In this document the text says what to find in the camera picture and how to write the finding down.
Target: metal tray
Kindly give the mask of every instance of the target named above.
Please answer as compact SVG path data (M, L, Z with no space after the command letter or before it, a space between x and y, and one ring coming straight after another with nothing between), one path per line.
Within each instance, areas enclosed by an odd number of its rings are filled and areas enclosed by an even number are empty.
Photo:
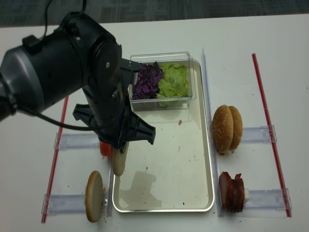
M201 68L193 64L197 97L189 108L137 113L156 127L156 138L154 145L130 143L125 172L113 181L119 212L204 212L213 206Z

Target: shredded lettuce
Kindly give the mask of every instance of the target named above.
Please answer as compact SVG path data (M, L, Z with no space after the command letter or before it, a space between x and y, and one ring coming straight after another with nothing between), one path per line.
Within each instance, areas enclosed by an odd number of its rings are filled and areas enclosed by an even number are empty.
M157 98L189 97L187 68L176 63L159 64L163 78L159 81Z

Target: black cable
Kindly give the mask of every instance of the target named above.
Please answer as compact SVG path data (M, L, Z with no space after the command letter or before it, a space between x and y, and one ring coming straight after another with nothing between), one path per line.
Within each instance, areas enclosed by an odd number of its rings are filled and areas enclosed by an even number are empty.
M47 22L47 16L48 16L48 8L49 5L52 3L53 0L49 0L47 5L45 6L45 10L44 10L44 26L45 26L45 31L43 36L40 38L40 41L42 41L45 37L46 37L46 33L47 33L47 26L48 26L48 22ZM86 5L87 5L87 0L83 0L83 5L82 5L82 9L81 11L78 13L78 15L82 15L85 13L86 10Z
M56 126L63 127L63 128L69 129L69 130L74 130L74 131L96 131L96 130L100 130L100 129L109 127L110 125L115 123L118 120L118 118L121 116L124 104L125 104L125 101L123 100L121 111L118 113L118 115L110 123L108 123L106 125L97 126L97 127L78 127L78 126L73 126L73 125L65 124L65 123L56 121L56 120L54 120L54 119L52 119L50 117L47 117L45 115L42 115L41 113L39 113L37 111L31 110L31 109L29 109L28 107L26 107L26 106L24 106L22 104L17 104L17 108L19 110L21 110L21 111L24 111L24 112L30 114L30 115L36 116L36 117L38 117L40 119L43 119L43 120L45 120L45 121L47 121L49 123L52 123L52 124L54 124Z
M48 22L47 22L47 11L48 11L48 7L49 5L52 3L53 0L49 0L47 5L45 6L45 10L44 10L44 26L45 26L45 31L44 31L44 34L43 36L40 38L40 41L42 41L45 37L46 37L46 33L47 33L47 25L48 25Z

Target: plastic container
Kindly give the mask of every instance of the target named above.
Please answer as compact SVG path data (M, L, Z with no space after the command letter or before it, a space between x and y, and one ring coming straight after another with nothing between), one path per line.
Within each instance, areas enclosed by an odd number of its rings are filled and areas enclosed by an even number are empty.
M181 98L133 100L132 99L133 86L130 86L129 96L131 100L131 106L134 111L188 108L190 100L196 98L193 59L188 52L136 55L131 56L131 60L144 64L153 64L154 62L157 62L159 65L161 63L177 63L184 65L187 68L187 79L189 81L188 97L181 97Z

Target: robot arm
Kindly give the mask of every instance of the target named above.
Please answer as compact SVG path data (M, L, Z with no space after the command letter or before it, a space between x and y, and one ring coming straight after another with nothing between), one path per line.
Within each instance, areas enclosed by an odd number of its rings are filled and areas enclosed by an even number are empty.
M42 112L82 88L88 105L76 105L73 115L101 141L120 150L129 141L153 144L155 128L132 112L127 90L141 64L123 59L113 35L92 18L69 13L42 40L22 41L0 67L0 121L19 105Z

